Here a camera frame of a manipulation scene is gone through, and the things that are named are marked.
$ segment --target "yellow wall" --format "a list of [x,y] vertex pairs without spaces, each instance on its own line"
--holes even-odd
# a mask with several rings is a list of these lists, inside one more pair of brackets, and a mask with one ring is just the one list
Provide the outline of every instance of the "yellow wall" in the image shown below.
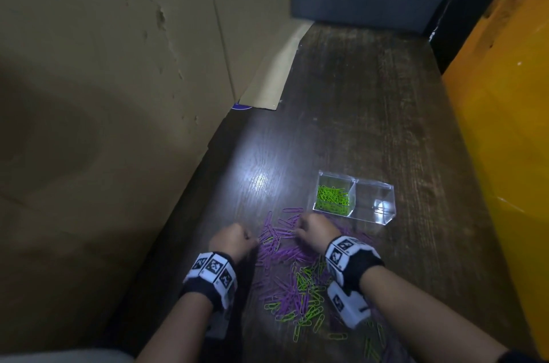
[[549,357],[549,0],[495,0],[443,75],[511,277]]

